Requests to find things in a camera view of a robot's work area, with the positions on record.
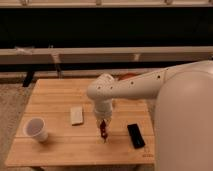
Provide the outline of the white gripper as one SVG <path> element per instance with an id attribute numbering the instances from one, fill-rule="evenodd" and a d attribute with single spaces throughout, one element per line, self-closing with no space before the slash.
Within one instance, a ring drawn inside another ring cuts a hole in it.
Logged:
<path id="1" fill-rule="evenodd" d="M 95 101 L 94 102 L 94 114 L 97 119 L 110 119 L 112 116 L 112 101 L 104 100 L 104 101 Z"/>

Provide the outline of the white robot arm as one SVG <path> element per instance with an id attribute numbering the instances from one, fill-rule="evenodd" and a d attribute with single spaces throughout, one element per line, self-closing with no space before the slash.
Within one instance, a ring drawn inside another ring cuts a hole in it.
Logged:
<path id="1" fill-rule="evenodd" d="M 89 84 L 98 120 L 112 101 L 154 98 L 155 171 L 213 171 L 213 61 L 158 69 L 116 81 L 103 74 Z"/>

